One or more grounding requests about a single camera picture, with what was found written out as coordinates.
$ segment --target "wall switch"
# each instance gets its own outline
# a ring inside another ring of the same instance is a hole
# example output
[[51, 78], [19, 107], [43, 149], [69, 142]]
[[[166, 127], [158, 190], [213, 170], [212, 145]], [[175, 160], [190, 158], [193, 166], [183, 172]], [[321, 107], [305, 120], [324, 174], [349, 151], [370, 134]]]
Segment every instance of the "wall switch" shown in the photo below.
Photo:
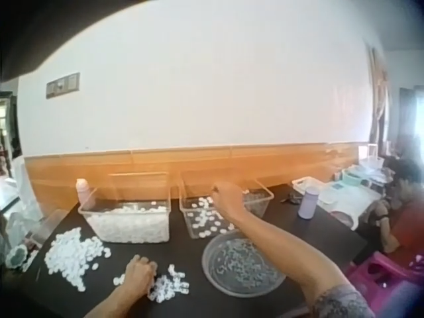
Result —
[[60, 96], [80, 90], [80, 73], [74, 73], [47, 83], [46, 98]]

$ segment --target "pink stool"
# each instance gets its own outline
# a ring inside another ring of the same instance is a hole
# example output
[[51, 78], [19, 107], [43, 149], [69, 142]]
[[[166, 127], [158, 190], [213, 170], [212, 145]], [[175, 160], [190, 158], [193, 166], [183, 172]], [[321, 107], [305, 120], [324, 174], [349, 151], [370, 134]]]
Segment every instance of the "pink stool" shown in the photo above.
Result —
[[424, 286], [424, 257], [417, 255], [407, 269], [375, 252], [361, 265], [350, 267], [346, 276], [364, 296], [371, 310], [378, 313], [396, 294], [396, 289], [405, 285], [404, 283]]

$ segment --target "white bottle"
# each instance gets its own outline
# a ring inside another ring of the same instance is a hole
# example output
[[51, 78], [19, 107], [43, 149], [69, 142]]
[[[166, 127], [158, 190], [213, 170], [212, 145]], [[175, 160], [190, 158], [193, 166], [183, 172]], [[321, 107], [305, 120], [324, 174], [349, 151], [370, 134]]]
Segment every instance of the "white bottle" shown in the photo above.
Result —
[[319, 189], [316, 187], [307, 187], [305, 195], [303, 196], [302, 202], [300, 203], [300, 208], [297, 214], [302, 219], [312, 219], [315, 214], [315, 209], [317, 207], [319, 197]]
[[76, 190], [79, 204], [83, 210], [90, 210], [95, 205], [94, 195], [91, 195], [90, 186], [86, 179], [77, 179]]

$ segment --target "forearm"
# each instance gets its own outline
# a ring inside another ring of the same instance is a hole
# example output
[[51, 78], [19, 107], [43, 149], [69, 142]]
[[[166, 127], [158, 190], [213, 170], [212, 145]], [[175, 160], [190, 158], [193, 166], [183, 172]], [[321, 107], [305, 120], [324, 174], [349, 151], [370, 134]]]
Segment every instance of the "forearm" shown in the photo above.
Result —
[[241, 214], [231, 221], [277, 269], [302, 287], [309, 305], [330, 288], [349, 284], [339, 268], [311, 245], [251, 213]]
[[123, 318], [136, 300], [125, 297], [121, 288], [117, 287], [108, 298], [94, 307], [85, 318]]
[[391, 233], [390, 221], [388, 217], [384, 217], [380, 221], [380, 236], [382, 239], [384, 252], [391, 253], [398, 247], [399, 243]]

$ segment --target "water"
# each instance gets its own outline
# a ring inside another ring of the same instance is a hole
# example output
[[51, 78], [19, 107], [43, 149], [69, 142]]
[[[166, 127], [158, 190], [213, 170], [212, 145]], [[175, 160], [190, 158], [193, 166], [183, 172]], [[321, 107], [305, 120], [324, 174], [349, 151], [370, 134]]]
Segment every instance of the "water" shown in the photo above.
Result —
[[264, 294], [281, 283], [282, 275], [247, 238], [221, 243], [213, 251], [209, 264], [212, 278], [233, 293]]

